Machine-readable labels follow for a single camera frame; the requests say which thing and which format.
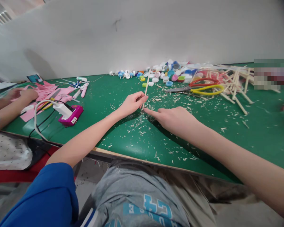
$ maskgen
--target blue sleeve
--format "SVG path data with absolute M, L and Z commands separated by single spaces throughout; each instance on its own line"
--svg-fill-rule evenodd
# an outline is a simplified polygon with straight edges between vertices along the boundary
M 74 173 L 66 163 L 45 166 L 0 223 L 6 226 L 71 226 L 79 206 Z

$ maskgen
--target person's left hand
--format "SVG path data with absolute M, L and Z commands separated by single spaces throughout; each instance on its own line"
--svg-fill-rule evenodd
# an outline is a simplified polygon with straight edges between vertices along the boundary
M 9 100 L 9 101 L 16 99 L 16 98 L 19 98 L 20 97 L 20 91 L 22 91 L 22 88 L 15 88 L 13 90 L 10 90 L 4 98 Z
M 141 108 L 147 99 L 148 96 L 144 95 L 142 91 L 136 92 L 127 96 L 123 104 L 116 111 L 124 118 L 135 112 L 138 108 Z

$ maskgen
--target yellow scissors handle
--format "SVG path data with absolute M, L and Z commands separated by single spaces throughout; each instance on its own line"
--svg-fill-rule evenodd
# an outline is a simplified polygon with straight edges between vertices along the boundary
M 49 105 L 47 105 L 46 107 L 44 107 L 42 110 L 46 110 L 46 109 L 48 109 L 49 107 L 51 107 L 52 105 L 53 105 L 53 104 L 50 103 Z
M 219 88 L 219 91 L 216 92 L 202 92 L 201 90 L 206 90 L 209 88 Z M 218 95 L 224 91 L 224 87 L 222 85 L 216 84 L 216 85 L 211 85 L 207 87 L 202 87 L 202 88 L 197 88 L 197 89 L 191 89 L 190 92 L 194 94 L 199 94 L 199 95 Z

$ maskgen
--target red scissors handle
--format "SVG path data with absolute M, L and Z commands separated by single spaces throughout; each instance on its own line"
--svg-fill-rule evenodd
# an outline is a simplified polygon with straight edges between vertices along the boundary
M 196 84 L 197 82 L 199 81 L 202 81 L 202 80 L 211 80 L 213 83 L 211 84 Z M 211 86 L 211 85 L 217 85 L 217 84 L 220 84 L 220 82 L 216 79 L 212 79 L 212 78 L 201 78 L 201 79 L 198 79 L 198 80 L 195 80 L 193 82 L 191 82 L 189 84 L 190 87 L 206 87 L 206 86 Z

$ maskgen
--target phone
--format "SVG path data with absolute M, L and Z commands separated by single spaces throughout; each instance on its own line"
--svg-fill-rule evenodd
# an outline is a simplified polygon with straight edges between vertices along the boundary
M 27 76 L 27 78 L 31 83 L 37 83 L 43 81 L 43 79 L 38 74 Z

